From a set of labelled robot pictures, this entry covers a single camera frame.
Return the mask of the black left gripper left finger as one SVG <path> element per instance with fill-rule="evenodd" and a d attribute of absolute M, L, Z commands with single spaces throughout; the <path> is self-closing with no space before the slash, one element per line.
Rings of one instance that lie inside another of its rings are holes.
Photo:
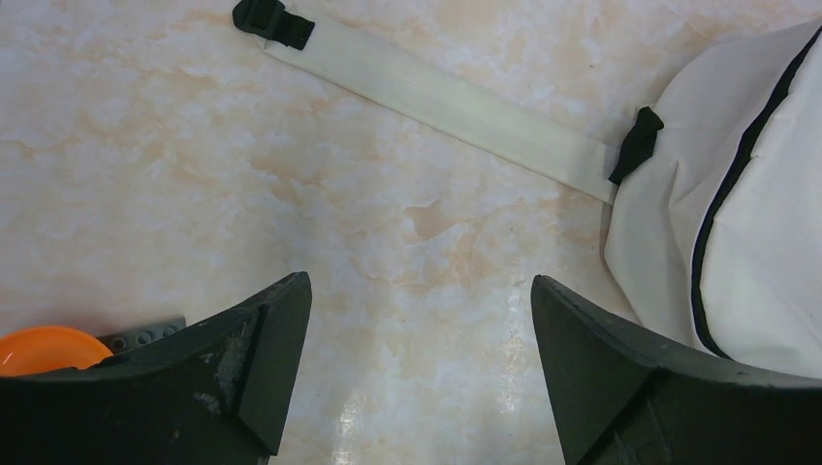
<path fill-rule="evenodd" d="M 5 464 L 265 464 L 312 303 L 306 272 L 87 368 L 1 381 Z"/>

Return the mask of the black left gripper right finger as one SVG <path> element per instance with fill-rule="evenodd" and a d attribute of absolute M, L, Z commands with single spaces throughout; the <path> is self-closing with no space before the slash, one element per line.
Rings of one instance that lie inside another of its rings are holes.
<path fill-rule="evenodd" d="M 821 383 L 711 356 L 534 278 L 532 319 L 568 464 L 817 464 Z"/>

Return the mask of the cream canvas backpack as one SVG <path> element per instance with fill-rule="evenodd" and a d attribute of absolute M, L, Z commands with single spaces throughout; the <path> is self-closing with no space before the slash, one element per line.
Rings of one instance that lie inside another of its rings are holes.
<path fill-rule="evenodd" d="M 309 10 L 241 1 L 268 55 L 612 206 L 609 270 L 648 329 L 821 374 L 821 22 L 714 46 L 619 149 Z"/>

